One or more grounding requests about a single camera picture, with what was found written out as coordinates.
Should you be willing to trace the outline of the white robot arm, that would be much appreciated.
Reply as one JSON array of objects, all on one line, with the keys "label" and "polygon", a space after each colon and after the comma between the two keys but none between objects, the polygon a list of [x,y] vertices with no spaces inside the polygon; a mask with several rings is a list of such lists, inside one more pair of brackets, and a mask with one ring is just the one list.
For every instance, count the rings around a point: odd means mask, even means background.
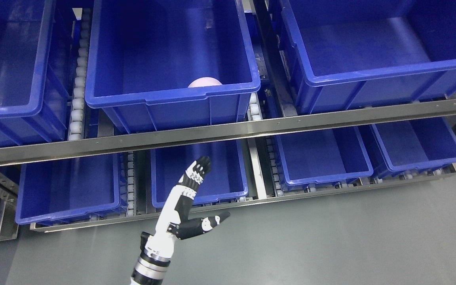
[{"label": "white robot arm", "polygon": [[141,253],[130,278],[131,285],[161,285],[171,261],[160,256],[154,258],[145,252],[145,245],[152,235],[141,233]]}]

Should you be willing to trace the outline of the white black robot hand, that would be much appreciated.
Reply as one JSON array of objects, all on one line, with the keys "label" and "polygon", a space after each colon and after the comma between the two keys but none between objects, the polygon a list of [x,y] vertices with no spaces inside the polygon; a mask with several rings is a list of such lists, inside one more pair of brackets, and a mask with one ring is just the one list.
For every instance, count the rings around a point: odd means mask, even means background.
[{"label": "white black robot hand", "polygon": [[166,263],[173,256],[176,241],[206,234],[230,217],[230,212],[225,211],[205,218],[189,218],[197,191],[210,171],[208,156],[195,160],[184,171],[166,199],[154,235],[143,246],[142,258]]}]

